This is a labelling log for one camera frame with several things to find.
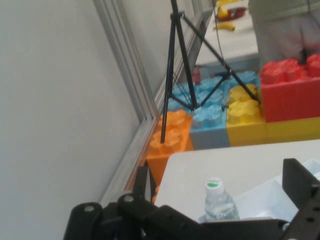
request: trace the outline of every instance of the water bottle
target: water bottle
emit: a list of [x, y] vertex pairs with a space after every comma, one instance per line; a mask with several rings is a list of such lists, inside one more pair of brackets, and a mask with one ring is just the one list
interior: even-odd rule
[[223, 181], [212, 177], [205, 183], [205, 215], [206, 221], [238, 220], [239, 213], [233, 198], [226, 193]]

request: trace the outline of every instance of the screw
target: screw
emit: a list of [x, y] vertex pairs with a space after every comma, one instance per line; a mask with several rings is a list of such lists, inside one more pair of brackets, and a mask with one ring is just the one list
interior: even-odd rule
[[91, 206], [91, 205], [89, 205], [89, 206], [86, 206], [85, 208], [84, 208], [84, 211], [85, 212], [92, 212], [93, 210], [95, 210], [95, 208], [93, 207], [93, 206]]
[[124, 197], [123, 200], [124, 200], [125, 202], [127, 202], [127, 203], [131, 203], [131, 202], [133, 202], [134, 197], [133, 197], [133, 196], [130, 196], [130, 195], [127, 195], [127, 196]]

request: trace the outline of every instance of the black tripod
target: black tripod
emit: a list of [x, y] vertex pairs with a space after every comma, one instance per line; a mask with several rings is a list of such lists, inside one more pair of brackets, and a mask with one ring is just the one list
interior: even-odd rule
[[[197, 28], [192, 24], [192, 22], [186, 17], [184, 12], [178, 11], [177, 0], [171, 0], [173, 13], [171, 14], [171, 30], [170, 30], [170, 40], [169, 40], [169, 53], [168, 53], [168, 62], [166, 69], [166, 82], [165, 82], [165, 93], [164, 93], [164, 108], [163, 108], [163, 117], [162, 117], [162, 129], [161, 129], [161, 143], [165, 142], [166, 136], [166, 125], [167, 125], [167, 113], [168, 113], [168, 102], [169, 98], [174, 99], [181, 105], [185, 106], [190, 110], [195, 110], [199, 107], [202, 107], [206, 101], [211, 97], [211, 95], [217, 90], [217, 88], [223, 83], [224, 80], [228, 79], [230, 76], [233, 76], [236, 81], [245, 89], [245, 91], [250, 95], [254, 100], [257, 100], [257, 97], [247, 88], [247, 86], [241, 81], [241, 79], [236, 75], [236, 73], [231, 69], [231, 67], [224, 61], [224, 59], [217, 53], [217, 51], [209, 44], [209, 42], [202, 36], [202, 34], [197, 30]], [[188, 54], [186, 50], [186, 44], [184, 39], [184, 34], [181, 27], [181, 18], [186, 22], [187, 25], [194, 31], [194, 33], [203, 41], [203, 43], [209, 48], [209, 50], [215, 55], [219, 62], [225, 67], [227, 74], [216, 84], [216, 86], [211, 90], [208, 96], [198, 104], [194, 89], [194, 84], [192, 81], [191, 69], [188, 60]], [[174, 58], [175, 58], [175, 40], [176, 40], [176, 31], [179, 38], [184, 69], [186, 73], [186, 80], [189, 87], [191, 105], [182, 101], [172, 94], [173, 89], [173, 79], [174, 79]]]

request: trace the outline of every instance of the yellow toy block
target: yellow toy block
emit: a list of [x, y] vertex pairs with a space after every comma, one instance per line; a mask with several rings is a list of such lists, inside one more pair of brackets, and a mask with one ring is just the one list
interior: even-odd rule
[[268, 143], [286, 143], [320, 139], [320, 117], [266, 124]]
[[266, 121], [256, 100], [231, 103], [227, 110], [226, 130], [231, 147], [267, 143]]
[[[255, 96], [258, 95], [258, 89], [257, 86], [254, 84], [247, 84], [246, 87], [253, 93]], [[230, 89], [229, 93], [229, 103], [234, 103], [236, 101], [239, 102], [245, 102], [247, 100], [250, 100], [250, 95], [246, 92], [246, 90], [238, 85]]]

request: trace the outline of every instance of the table surface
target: table surface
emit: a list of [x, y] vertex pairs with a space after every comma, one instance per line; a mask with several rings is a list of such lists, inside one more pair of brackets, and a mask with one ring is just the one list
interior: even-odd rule
[[[248, 0], [224, 5], [223, 8], [231, 9], [237, 7], [248, 7]], [[248, 11], [241, 18], [232, 21], [235, 24], [235, 31], [219, 30], [219, 39], [223, 57], [227, 63], [244, 61], [258, 57], [258, 46], [253, 28], [252, 17]], [[205, 39], [220, 54], [217, 32], [215, 27], [215, 16], [212, 14]], [[216, 57], [211, 53], [205, 44], [202, 44], [196, 65], [217, 66], [220, 65]]]
[[282, 174], [283, 159], [320, 159], [320, 139], [228, 147], [173, 154], [155, 204], [169, 205], [189, 218], [204, 214], [205, 181], [222, 178], [234, 198]]

